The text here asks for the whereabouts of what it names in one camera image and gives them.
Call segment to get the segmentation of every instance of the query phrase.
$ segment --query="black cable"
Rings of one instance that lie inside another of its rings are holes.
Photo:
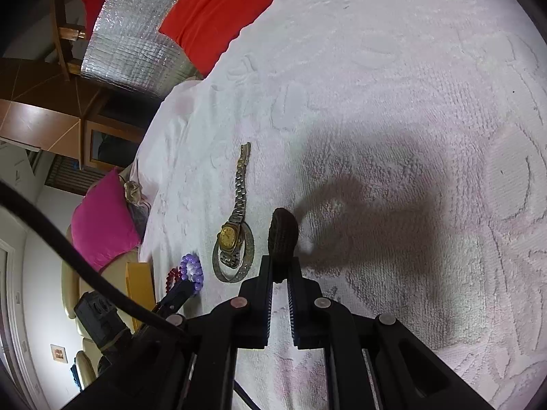
[[[251,410],[261,410],[259,406],[257,406],[253,400],[245,393],[245,390],[239,385],[239,382],[234,381],[234,391],[239,395],[239,397],[244,401],[245,404],[251,409]]]
[[[23,222],[32,228],[32,230],[34,230],[62,260],[69,264],[80,277],[84,279],[84,281],[109,299],[120,310],[133,316],[135,319],[138,319],[151,327],[155,327],[158,330],[163,330],[178,339],[186,339],[188,337],[180,328],[170,324],[162,317],[132,301],[100,276],[89,266],[84,258],[81,257],[80,253],[76,251],[66,237],[59,232],[55,225],[53,225],[41,211],[1,180],[0,206],[3,206],[9,212],[23,220]]]

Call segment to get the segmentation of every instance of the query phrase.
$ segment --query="white bed sheet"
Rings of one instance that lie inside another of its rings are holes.
[[[250,141],[249,276],[283,206],[325,295],[395,314],[494,407],[524,408],[547,373],[546,66],[515,0],[274,0],[139,149],[157,297],[193,251],[205,286],[184,312],[237,295],[210,260]],[[236,379],[263,409],[326,408],[284,284],[272,307],[270,344],[241,350]]]

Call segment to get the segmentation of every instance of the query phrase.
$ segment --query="pink pillow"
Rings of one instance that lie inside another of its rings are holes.
[[[72,215],[72,244],[95,271],[141,241],[114,169],[91,188]]]

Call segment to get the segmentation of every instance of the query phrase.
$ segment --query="silver bangle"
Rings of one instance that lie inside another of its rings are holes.
[[[213,271],[217,279],[221,282],[234,284],[236,282],[242,281],[253,264],[254,259],[254,238],[249,225],[245,222],[242,222],[241,228],[243,230],[243,235],[245,236],[245,250],[243,252],[243,259],[239,268],[237,268],[236,274],[232,278],[227,278],[224,273],[221,271],[221,266],[218,260],[218,239],[214,244],[213,249]]]

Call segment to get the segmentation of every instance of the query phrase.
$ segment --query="wooden chair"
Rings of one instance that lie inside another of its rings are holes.
[[[72,42],[86,38],[85,27],[67,23],[65,0],[51,0],[53,41],[65,80],[80,74],[81,60],[72,56]]]

